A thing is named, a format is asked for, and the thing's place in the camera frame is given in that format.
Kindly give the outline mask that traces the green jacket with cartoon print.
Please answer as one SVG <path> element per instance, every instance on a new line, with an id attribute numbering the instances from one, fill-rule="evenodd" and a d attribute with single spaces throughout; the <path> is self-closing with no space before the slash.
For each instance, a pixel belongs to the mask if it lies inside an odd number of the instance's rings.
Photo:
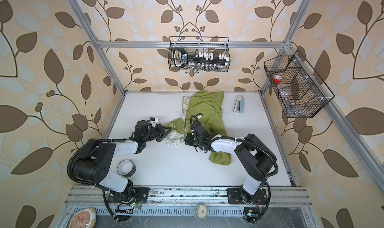
<path id="1" fill-rule="evenodd" d="M 180 118 L 171 121 L 166 127 L 172 131 L 165 137 L 168 147 L 176 146 L 184 142 L 190 130 L 190 117 L 195 115 L 202 126 L 209 133 L 227 135 L 223 122 L 221 105 L 224 100 L 224 92 L 199 91 L 191 97 L 184 96 L 182 102 L 183 114 Z"/>

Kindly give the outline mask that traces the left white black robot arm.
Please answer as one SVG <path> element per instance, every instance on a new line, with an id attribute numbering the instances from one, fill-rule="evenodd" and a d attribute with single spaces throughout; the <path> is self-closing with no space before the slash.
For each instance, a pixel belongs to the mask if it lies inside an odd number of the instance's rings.
<path id="1" fill-rule="evenodd" d="M 123 193 L 129 186 L 129 179 L 126 175 L 119 175 L 111 170 L 113 158 L 141 153 L 147 142 L 161 142 L 171 131 L 171 127 L 160 123 L 153 126 L 146 120 L 140 120 L 130 138 L 90 139 L 70 158 L 67 175 L 79 184 Z"/>

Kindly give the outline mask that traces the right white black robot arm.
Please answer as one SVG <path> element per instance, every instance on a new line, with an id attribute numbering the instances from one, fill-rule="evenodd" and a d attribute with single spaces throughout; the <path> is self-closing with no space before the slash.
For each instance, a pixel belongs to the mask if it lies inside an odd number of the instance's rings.
<path id="1" fill-rule="evenodd" d="M 267 185 L 269 177 L 278 173 L 279 167 L 274 153 L 256 135 L 235 138 L 210 133 L 194 115 L 190 118 L 190 130 L 185 139 L 187 145 L 195 147 L 197 152 L 234 154 L 247 172 L 239 189 L 228 190 L 230 204 L 254 204 L 267 198 L 262 187 Z"/>

